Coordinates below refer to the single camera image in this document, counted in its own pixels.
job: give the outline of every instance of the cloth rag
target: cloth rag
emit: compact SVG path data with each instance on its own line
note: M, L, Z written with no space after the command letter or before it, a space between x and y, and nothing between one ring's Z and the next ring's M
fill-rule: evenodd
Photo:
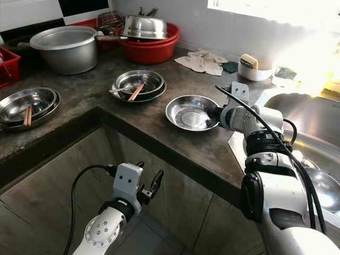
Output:
M222 75L222 63L228 62L225 58L203 49L198 49L196 52L189 52L188 56L176 58L175 61L195 72L206 72L217 76Z

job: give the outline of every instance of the white container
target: white container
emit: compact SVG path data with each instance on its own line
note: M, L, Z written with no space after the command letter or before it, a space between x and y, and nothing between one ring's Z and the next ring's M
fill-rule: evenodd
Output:
M238 70L242 77L251 81L264 81L272 76L274 68L271 64L264 64L265 62L259 61L259 70L246 67L239 61Z

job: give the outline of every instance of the kitchen counter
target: kitchen counter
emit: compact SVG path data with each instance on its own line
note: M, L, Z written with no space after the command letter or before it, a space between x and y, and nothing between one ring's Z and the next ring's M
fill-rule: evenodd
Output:
M174 57L187 52L176 48ZM135 69L161 74L168 86L166 92L144 104L117 101L107 90L121 73ZM197 133L181 130L167 120L165 107L173 98L189 94L209 97L222 106L226 96L215 85L232 81L249 85L253 103L264 89L272 87L270 80L250 82L237 73L223 72L222 76L197 73L173 59L157 65L136 64L121 49L102 53L93 70L78 75L57 75L41 64L24 66L22 73L20 82L0 89L0 99L25 88L50 87L60 93L61 104L58 113L40 127L21 133L0 132L2 190L70 142L105 124L239 207L243 172L228 145L233 132L221 127Z

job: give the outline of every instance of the stainless steel sink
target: stainless steel sink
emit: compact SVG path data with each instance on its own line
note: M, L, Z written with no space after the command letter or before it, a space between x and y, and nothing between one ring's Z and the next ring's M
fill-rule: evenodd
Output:
M284 118L293 121L298 131L293 149L302 152L305 158L312 160L322 171L340 182L340 102L270 89L265 90L255 104L279 110ZM284 130L285 138L289 140L292 128L285 123ZM235 132L229 145L244 169L246 156L240 146L242 141L243 135ZM328 221L334 224L334 216L329 212L326 214L329 216L326 217ZM340 220L335 221L335 225L340 227Z

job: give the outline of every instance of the pot handle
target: pot handle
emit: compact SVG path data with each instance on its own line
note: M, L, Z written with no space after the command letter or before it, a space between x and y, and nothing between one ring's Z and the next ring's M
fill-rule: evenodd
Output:
M129 38L126 36L95 36L97 41L120 41L120 40L128 40Z

